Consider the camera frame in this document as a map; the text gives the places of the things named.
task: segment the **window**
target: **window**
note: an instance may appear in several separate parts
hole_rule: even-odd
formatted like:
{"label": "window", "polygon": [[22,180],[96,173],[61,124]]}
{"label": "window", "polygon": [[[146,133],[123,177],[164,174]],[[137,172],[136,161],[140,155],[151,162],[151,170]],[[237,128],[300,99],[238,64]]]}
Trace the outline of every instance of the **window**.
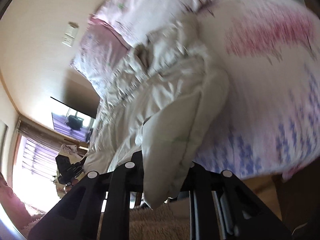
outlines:
{"label": "window", "polygon": [[48,212],[60,200],[53,183],[57,155],[58,152],[21,137],[13,169],[13,190],[29,211],[33,207]]}

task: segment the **television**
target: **television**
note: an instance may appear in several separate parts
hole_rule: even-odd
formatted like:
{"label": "television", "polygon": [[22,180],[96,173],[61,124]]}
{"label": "television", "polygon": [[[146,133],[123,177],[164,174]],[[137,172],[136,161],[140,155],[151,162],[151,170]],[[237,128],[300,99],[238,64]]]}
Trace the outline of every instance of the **television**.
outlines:
{"label": "television", "polygon": [[52,99],[52,122],[55,131],[76,140],[88,143],[95,119]]}

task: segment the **white comforter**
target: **white comforter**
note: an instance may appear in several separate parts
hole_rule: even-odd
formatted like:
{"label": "white comforter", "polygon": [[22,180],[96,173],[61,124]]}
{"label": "white comforter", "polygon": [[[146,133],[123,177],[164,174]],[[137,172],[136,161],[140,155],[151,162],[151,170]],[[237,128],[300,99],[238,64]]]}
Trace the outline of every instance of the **white comforter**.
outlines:
{"label": "white comforter", "polygon": [[224,106],[228,77],[198,37],[193,14],[150,33],[118,64],[97,116],[85,171],[105,173],[142,150],[145,200],[176,196]]}

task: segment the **wall switch plate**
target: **wall switch plate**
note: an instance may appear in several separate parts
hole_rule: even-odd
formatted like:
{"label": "wall switch plate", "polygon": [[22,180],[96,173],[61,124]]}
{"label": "wall switch plate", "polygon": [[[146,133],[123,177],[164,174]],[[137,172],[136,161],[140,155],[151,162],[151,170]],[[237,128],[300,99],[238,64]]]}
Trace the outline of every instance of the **wall switch plate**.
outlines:
{"label": "wall switch plate", "polygon": [[79,29],[78,26],[76,26],[75,24],[69,23],[65,34],[69,35],[72,38],[75,38],[78,33],[78,29]]}
{"label": "wall switch plate", "polygon": [[72,47],[73,43],[74,43],[75,39],[70,37],[69,35],[65,34],[63,36],[63,41],[62,43],[69,46],[69,47]]}

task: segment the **pink pillowcase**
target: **pink pillowcase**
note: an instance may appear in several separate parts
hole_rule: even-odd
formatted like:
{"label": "pink pillowcase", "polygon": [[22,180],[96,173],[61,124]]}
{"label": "pink pillowcase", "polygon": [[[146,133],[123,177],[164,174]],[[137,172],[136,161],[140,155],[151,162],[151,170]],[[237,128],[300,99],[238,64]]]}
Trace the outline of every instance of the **pink pillowcase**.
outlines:
{"label": "pink pillowcase", "polygon": [[110,25],[89,19],[89,27],[82,37],[80,48],[70,66],[90,81],[102,98],[120,59],[130,46]]}
{"label": "pink pillowcase", "polygon": [[186,11],[196,12],[218,0],[107,0],[95,18],[110,24],[131,46],[147,42],[147,34]]}

